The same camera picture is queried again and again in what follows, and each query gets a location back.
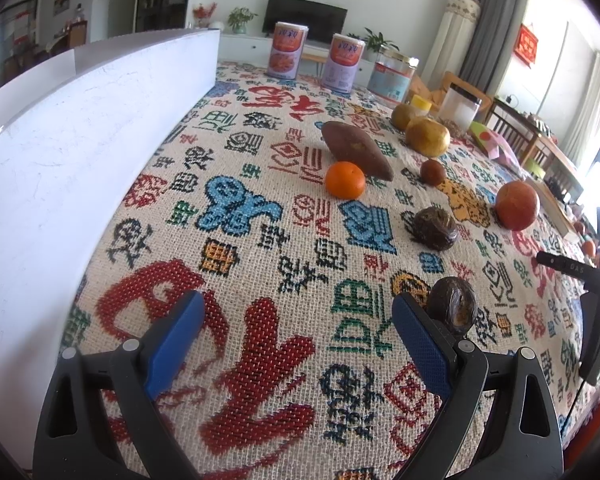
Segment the can label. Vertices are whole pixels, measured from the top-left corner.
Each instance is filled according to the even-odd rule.
[[[283,79],[296,78],[304,35],[303,30],[276,25],[267,69],[269,75]]]
[[[369,79],[369,84],[366,87],[370,92],[400,104],[409,89],[410,83],[411,78],[402,72],[376,62],[371,73],[371,79]]]
[[[323,86],[339,92],[351,92],[364,49],[365,47],[359,43],[333,38],[329,57],[322,72]]]

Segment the television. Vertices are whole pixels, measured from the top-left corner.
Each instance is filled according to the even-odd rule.
[[[309,27],[308,40],[331,43],[335,33],[341,33],[347,9],[309,2],[307,0],[269,0],[262,31],[273,33],[276,22],[296,23]]]

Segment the food can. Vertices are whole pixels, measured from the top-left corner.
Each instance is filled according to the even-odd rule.
[[[416,57],[405,56],[397,50],[382,47],[366,88],[376,94],[389,108],[399,105],[409,90],[411,78],[418,67]]]
[[[350,93],[364,50],[364,41],[334,34],[329,57],[322,70],[322,86],[345,94]]]
[[[273,44],[269,54],[267,74],[281,79],[295,79],[300,56],[309,27],[277,22],[273,31]]]

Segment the curtain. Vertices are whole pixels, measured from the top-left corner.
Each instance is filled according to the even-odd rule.
[[[448,0],[421,79],[439,88],[446,71],[458,74],[480,16],[478,0]]]
[[[464,63],[458,74],[460,79],[486,92],[500,56],[503,52],[513,12],[518,0],[479,0],[482,12],[475,27]]]
[[[587,91],[560,148],[581,171],[586,171],[600,147],[600,51],[596,52]]]

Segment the tablecloth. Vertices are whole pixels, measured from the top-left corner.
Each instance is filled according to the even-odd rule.
[[[157,403],[205,478],[392,478],[441,405],[392,325],[392,297],[408,290],[424,303],[443,276],[475,289],[468,337],[480,348],[536,352],[564,421],[580,384],[582,287],[534,255],[582,260],[580,249],[544,214],[523,232],[503,229],[491,205],[513,177],[469,141],[452,141],[438,159],[447,179],[425,186],[425,159],[389,113],[365,89],[344,95],[310,76],[282,81],[221,62],[215,87],[168,132],[103,234],[62,346],[113,349],[200,290],[203,329]],[[394,180],[368,178],[358,200],[330,196],[334,158],[320,127],[331,120],[370,134]],[[431,205],[459,226],[442,253],[411,233]],[[492,396],[453,470],[470,462]],[[126,462],[143,471],[115,397],[105,400]]]

